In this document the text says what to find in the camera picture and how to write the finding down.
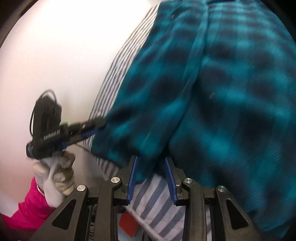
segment person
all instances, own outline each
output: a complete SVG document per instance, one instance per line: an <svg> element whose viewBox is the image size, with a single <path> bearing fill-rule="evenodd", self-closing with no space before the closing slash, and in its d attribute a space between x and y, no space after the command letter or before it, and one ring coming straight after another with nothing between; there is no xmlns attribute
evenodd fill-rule
<svg viewBox="0 0 296 241"><path fill-rule="evenodd" d="M75 188L74 154L64 151L34 161L34 177L24 201L11 217L1 215L2 223L17 240L28 240Z"/></svg>

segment magenta shirt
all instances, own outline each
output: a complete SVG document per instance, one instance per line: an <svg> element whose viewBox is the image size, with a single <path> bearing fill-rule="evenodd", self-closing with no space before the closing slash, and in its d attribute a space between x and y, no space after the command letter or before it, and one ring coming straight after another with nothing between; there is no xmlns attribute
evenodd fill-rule
<svg viewBox="0 0 296 241"><path fill-rule="evenodd" d="M24 202L18 204L18 210L11 218L5 215L2 215L2 218L10 229L37 230L54 209L38 191L36 180L33 178Z"/></svg>

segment hand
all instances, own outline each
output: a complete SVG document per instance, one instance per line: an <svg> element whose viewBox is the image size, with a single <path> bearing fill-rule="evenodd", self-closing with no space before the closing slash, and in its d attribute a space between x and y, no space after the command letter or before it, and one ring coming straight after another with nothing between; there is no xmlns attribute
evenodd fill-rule
<svg viewBox="0 0 296 241"><path fill-rule="evenodd" d="M75 155L69 152L53 154L34 164L34 173L40 192L49 206L58 207L75 188L72 169Z"/></svg>

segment gray and white striped cloth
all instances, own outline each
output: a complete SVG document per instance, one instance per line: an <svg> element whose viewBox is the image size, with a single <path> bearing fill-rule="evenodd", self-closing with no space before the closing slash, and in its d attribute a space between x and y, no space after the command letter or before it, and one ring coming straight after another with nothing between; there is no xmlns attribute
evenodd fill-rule
<svg viewBox="0 0 296 241"><path fill-rule="evenodd" d="M159 5L151 8L116 55L104 79L92 108L89 119L105 116L111 109L121 83L135 56L146 41L156 18ZM90 150L94 137L84 141ZM113 163L96 158L104 179L114 177L119 168ZM151 174L142 184L136 185L131 204L126 209L135 217L144 230L155 240L182 240L185 207L173 205L166 179ZM207 240L211 240L210 212L207 209Z"/></svg>

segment silver bolt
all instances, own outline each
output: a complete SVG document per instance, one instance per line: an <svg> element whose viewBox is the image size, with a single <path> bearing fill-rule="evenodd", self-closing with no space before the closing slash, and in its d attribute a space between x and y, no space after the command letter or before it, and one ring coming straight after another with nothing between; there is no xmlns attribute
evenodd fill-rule
<svg viewBox="0 0 296 241"><path fill-rule="evenodd" d="M120 181L120 178L119 177L113 177L111 179L111 182L113 182L113 183L118 183L119 181Z"/></svg>
<svg viewBox="0 0 296 241"><path fill-rule="evenodd" d="M85 190L85 188L86 188L85 185L79 185L79 186L77 187L77 191L82 192L82 191Z"/></svg>
<svg viewBox="0 0 296 241"><path fill-rule="evenodd" d="M187 177L187 178L184 178L184 182L187 184L191 184L193 182L193 180L191 178Z"/></svg>
<svg viewBox="0 0 296 241"><path fill-rule="evenodd" d="M226 191L226 188L224 186L218 186L217 189L220 192L225 192Z"/></svg>

